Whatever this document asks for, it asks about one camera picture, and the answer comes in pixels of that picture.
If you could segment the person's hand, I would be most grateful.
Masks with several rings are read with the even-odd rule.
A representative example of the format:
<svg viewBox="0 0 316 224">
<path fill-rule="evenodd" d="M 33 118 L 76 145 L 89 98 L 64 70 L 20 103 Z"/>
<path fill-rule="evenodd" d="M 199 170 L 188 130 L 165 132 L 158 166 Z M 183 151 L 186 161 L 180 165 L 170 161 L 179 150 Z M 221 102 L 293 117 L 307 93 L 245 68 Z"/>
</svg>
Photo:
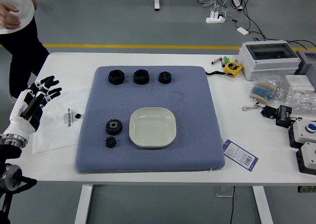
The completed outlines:
<svg viewBox="0 0 316 224">
<path fill-rule="evenodd" d="M 8 30 L 14 30 L 20 27 L 19 17 L 14 13 L 18 13 L 19 9 L 9 3 L 0 4 L 0 25 Z"/>
</svg>

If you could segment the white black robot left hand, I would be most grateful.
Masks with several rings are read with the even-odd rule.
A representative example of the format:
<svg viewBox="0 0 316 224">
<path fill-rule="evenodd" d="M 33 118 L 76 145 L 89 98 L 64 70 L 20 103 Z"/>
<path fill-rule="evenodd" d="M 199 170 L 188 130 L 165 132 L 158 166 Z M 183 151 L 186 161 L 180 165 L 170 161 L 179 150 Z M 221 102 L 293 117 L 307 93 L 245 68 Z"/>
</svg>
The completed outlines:
<svg viewBox="0 0 316 224">
<path fill-rule="evenodd" d="M 61 95 L 59 81 L 54 76 L 32 83 L 17 98 L 10 115 L 10 125 L 2 135 L 2 140 L 17 138 L 26 143 L 29 136 L 39 126 L 43 108 L 54 98 Z"/>
</svg>

